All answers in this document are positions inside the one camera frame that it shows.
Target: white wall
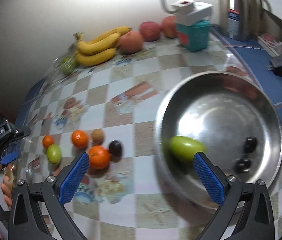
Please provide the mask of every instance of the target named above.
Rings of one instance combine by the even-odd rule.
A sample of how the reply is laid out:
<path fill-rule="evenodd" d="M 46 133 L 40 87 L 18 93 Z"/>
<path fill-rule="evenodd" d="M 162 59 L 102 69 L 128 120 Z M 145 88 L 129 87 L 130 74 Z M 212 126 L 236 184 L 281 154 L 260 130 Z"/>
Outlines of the white wall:
<path fill-rule="evenodd" d="M 214 5 L 211 21 L 218 23 L 218 0 L 198 1 Z M 73 43 L 73 33 L 83 31 L 88 40 L 165 16 L 159 0 L 0 0 L 0 106 L 16 116 L 28 90 Z"/>

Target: banana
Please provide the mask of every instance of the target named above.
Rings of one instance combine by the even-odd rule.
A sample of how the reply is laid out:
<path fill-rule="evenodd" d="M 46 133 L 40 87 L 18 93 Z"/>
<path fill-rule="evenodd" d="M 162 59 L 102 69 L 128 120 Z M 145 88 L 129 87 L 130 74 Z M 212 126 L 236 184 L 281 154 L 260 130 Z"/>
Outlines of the banana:
<path fill-rule="evenodd" d="M 126 26 L 117 27 L 117 28 L 114 28 L 114 29 L 106 32 L 106 33 L 101 34 L 99 37 L 96 37 L 95 39 L 89 41 L 89 43 L 90 44 L 97 43 L 97 42 L 105 39 L 106 37 L 110 36 L 113 33 L 120 33 L 120 36 L 122 36 L 122 35 L 128 33 L 131 30 L 132 30 L 132 28 L 129 28 L 129 27 L 126 27 Z"/>
<path fill-rule="evenodd" d="M 83 33 L 76 33 L 74 34 L 74 37 L 77 39 L 77 48 L 79 52 L 83 55 L 91 56 L 114 47 L 117 44 L 120 34 L 113 33 L 105 39 L 94 44 L 83 41 Z"/>
<path fill-rule="evenodd" d="M 99 65 L 114 57 L 116 49 L 106 49 L 96 55 L 84 56 L 79 50 L 75 51 L 75 61 L 80 63 L 82 66 L 91 67 L 94 65 Z"/>

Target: finger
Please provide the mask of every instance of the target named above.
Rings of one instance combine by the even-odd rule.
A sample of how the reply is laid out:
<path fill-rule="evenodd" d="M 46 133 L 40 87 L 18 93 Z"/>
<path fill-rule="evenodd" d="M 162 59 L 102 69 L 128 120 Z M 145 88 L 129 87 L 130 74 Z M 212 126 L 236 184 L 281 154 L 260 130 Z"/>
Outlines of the finger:
<path fill-rule="evenodd" d="M 6 175 L 5 175 L 5 176 L 3 177 L 3 182 L 6 183 L 6 182 L 9 182 L 9 181 L 10 181 L 9 176 L 6 176 Z"/>
<path fill-rule="evenodd" d="M 7 195 L 9 198 L 12 198 L 11 191 L 9 190 L 9 188 L 4 183 L 1 183 L 1 189 L 2 189 L 4 195 Z"/>
<path fill-rule="evenodd" d="M 9 207 L 9 209 L 11 209 L 12 200 L 7 195 L 4 195 L 4 201 L 7 204 L 7 206 Z"/>

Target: metal bowl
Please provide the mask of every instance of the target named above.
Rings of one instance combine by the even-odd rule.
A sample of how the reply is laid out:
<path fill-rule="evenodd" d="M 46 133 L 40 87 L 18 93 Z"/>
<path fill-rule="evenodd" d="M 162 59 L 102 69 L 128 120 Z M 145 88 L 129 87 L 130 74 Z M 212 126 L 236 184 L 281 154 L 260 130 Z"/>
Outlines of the metal bowl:
<path fill-rule="evenodd" d="M 209 209 L 218 205 L 210 197 L 192 166 L 180 163 L 169 149 L 172 136 L 196 139 L 206 156 L 225 174 L 269 187 L 282 158 L 282 129 L 269 98 L 246 79 L 227 72 L 192 75 L 170 90 L 159 106 L 154 127 L 158 163 L 175 189 L 190 201 Z M 236 174 L 247 137 L 258 140 L 249 154 L 249 172 Z"/>

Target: teal container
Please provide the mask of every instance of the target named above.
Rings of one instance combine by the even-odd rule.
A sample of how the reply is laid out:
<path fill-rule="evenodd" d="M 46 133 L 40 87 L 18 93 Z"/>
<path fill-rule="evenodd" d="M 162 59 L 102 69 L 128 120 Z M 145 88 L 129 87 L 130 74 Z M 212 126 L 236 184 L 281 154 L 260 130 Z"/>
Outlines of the teal container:
<path fill-rule="evenodd" d="M 191 26 L 177 23 L 177 34 L 180 43 L 189 51 L 197 51 L 208 47 L 210 22 L 202 20 Z"/>

